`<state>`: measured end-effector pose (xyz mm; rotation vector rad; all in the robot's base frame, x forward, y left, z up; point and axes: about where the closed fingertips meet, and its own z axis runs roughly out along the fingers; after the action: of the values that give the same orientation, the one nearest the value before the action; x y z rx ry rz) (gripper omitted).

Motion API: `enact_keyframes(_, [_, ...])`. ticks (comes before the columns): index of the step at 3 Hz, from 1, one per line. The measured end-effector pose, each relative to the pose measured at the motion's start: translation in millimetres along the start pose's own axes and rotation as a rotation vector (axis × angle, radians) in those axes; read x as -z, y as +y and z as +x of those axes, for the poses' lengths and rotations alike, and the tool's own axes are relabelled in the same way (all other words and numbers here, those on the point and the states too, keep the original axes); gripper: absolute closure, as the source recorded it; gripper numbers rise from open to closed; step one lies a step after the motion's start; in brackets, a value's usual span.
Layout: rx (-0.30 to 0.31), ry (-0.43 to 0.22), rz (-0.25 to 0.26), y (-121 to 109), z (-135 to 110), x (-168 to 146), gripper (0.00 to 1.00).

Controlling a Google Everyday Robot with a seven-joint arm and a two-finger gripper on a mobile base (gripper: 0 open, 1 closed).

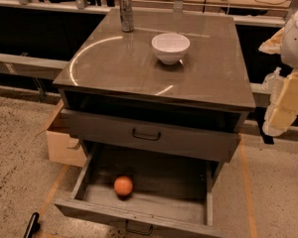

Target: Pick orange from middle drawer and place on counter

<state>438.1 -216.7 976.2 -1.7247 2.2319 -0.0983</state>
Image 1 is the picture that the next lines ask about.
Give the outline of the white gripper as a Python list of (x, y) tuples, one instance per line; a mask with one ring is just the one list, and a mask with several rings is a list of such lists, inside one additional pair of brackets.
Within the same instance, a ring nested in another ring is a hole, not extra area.
[[(285, 28), (281, 28), (263, 42), (258, 50), (269, 55), (281, 54), (283, 63), (298, 68), (298, 10), (290, 17)], [(280, 136), (289, 129), (297, 116), (298, 69), (294, 69), (275, 83), (262, 130), (268, 136)]]

